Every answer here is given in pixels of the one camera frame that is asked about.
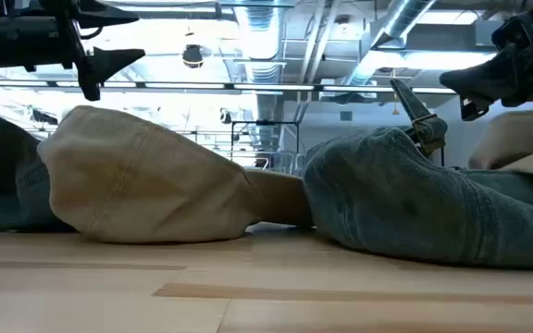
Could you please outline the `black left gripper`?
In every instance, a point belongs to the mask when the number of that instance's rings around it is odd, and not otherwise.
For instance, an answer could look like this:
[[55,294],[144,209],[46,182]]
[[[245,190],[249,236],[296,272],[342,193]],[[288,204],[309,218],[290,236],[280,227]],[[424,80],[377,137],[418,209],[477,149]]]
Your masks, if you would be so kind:
[[92,56],[81,43],[83,29],[129,24],[139,19],[129,11],[102,2],[40,1],[21,13],[13,1],[0,1],[0,68],[59,64],[78,70],[78,82],[89,101],[100,99],[100,83],[145,56],[143,49],[104,50]]

